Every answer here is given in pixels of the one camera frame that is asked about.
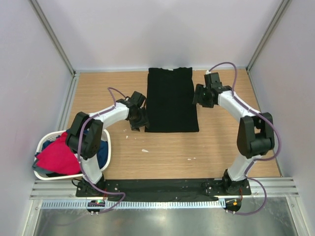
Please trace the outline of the black t shirt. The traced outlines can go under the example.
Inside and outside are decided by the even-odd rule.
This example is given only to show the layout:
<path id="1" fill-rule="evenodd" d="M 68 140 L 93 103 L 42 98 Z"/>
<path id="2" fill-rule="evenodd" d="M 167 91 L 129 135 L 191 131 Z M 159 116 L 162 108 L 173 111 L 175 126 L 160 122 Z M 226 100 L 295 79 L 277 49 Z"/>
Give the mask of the black t shirt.
<path id="1" fill-rule="evenodd" d="M 192 68 L 149 68 L 146 110 L 149 133 L 198 132 L 196 106 L 192 103 Z"/>

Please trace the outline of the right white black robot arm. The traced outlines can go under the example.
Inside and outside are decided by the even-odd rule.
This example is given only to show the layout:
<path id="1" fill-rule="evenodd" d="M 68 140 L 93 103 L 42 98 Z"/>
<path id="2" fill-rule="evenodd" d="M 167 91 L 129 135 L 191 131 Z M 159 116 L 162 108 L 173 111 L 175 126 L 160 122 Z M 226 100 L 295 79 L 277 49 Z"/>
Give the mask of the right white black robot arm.
<path id="1" fill-rule="evenodd" d="M 239 156 L 224 171 L 221 183 L 226 194 L 236 195 L 246 186 L 247 173 L 252 168 L 252 162 L 260 160 L 275 146 L 273 117 L 270 113 L 260 113 L 245 103 L 231 86 L 222 84 L 217 72 L 207 71 L 204 79 L 205 85 L 196 85 L 192 103 L 205 108 L 218 105 L 239 122 L 237 134 Z"/>

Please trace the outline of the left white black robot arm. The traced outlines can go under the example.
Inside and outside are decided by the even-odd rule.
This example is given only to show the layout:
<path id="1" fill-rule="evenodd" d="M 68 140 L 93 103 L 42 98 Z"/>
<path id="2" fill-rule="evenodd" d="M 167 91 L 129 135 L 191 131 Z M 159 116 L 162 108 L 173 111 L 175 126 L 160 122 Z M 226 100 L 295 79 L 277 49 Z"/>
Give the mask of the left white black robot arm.
<path id="1" fill-rule="evenodd" d="M 146 97 L 134 91 L 130 97 L 114 100 L 114 104 L 104 110 L 91 114 L 77 113 L 65 141 L 77 157 L 83 174 L 77 184 L 77 197 L 97 197 L 104 193 L 105 179 L 97 160 L 102 133 L 104 129 L 121 120 L 127 120 L 132 131 L 148 127 L 145 106 Z"/>

